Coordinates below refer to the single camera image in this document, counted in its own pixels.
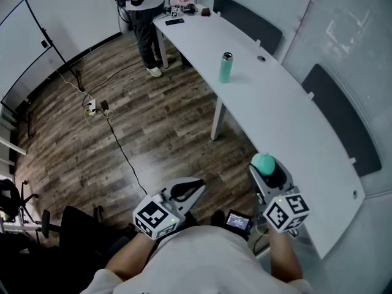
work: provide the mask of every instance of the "person wearing white shirt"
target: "person wearing white shirt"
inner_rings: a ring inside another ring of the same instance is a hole
[[[162,71],[157,67],[156,61],[161,61],[156,30],[153,24],[154,17],[163,12],[164,0],[126,0],[126,10],[130,12],[130,20],[138,40],[140,56],[147,71],[154,77],[161,77]],[[167,55],[169,62],[175,57]]]
[[[194,226],[155,245],[139,233],[98,270],[81,294],[310,294],[286,233],[269,228],[271,274],[244,238],[222,227]]]

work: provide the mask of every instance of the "whiteboard stand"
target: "whiteboard stand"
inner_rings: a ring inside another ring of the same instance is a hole
[[[79,70],[72,70],[71,66],[69,66],[69,64],[66,62],[66,60],[62,57],[62,55],[60,54],[60,52],[58,51],[57,47],[55,46],[55,44],[53,43],[53,41],[51,40],[51,38],[49,37],[46,29],[44,29],[43,27],[41,27],[41,25],[39,24],[36,16],[34,15],[34,12],[31,10],[29,2],[27,0],[22,0],[12,11],[11,13],[8,14],[8,16],[6,16],[6,18],[3,20],[3,22],[0,23],[0,25],[2,25],[5,20],[10,17],[12,18],[12,14],[15,14],[18,11],[18,7],[19,6],[23,6],[23,3],[26,3],[28,10],[31,13],[31,16],[33,17],[36,25],[38,26],[39,30],[41,31],[43,37],[46,39],[46,41],[49,43],[49,47],[47,45],[44,45],[45,40],[41,42],[42,46],[44,47],[45,51],[43,51],[38,57],[36,58],[32,58],[33,62],[30,63],[30,65],[18,76],[18,78],[16,79],[15,77],[15,81],[13,81],[13,85],[8,89],[8,91],[6,92],[6,94],[2,97],[0,103],[9,111],[12,112],[13,115],[15,115],[19,120],[22,120],[23,122],[25,122],[28,125],[28,137],[33,136],[33,134],[31,133],[31,116],[32,116],[32,112],[28,112],[28,116],[27,119],[24,119],[22,116],[20,116],[15,110],[13,110],[12,108],[10,108],[9,106],[6,105],[6,103],[4,102],[4,99],[6,98],[6,96],[8,95],[8,93],[11,91],[11,89],[15,86],[15,84],[18,82],[18,80],[22,77],[22,75],[46,52],[48,51],[51,47],[53,47],[55,49],[55,51],[57,52],[57,54],[59,55],[59,57],[61,58],[61,60],[63,61],[64,65],[62,67],[65,67],[67,70],[69,70],[72,75],[77,79],[78,82],[78,88],[80,91],[85,91],[85,89],[82,87],[81,85],[81,78],[80,78],[80,71]]]

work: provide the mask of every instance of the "white sneaker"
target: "white sneaker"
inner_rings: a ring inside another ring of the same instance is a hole
[[[162,59],[160,57],[158,57],[157,55],[154,55],[155,61],[161,61]],[[174,61],[176,61],[176,57],[173,55],[166,55],[167,58],[167,62],[168,63],[172,63]]]
[[[153,69],[147,69],[147,71],[150,72],[153,77],[161,77],[163,75],[162,71],[157,66]]]

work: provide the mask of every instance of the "teal round object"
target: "teal round object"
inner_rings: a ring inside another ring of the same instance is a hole
[[[269,154],[254,155],[251,164],[254,165],[263,176],[269,176],[275,171],[275,160]]]

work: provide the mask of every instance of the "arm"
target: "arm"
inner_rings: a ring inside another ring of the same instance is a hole
[[[290,244],[287,233],[278,233],[269,226],[271,248],[271,274],[283,282],[302,279],[302,269]]]
[[[114,272],[122,280],[128,280],[141,273],[155,242],[139,233],[108,262],[105,269]]]

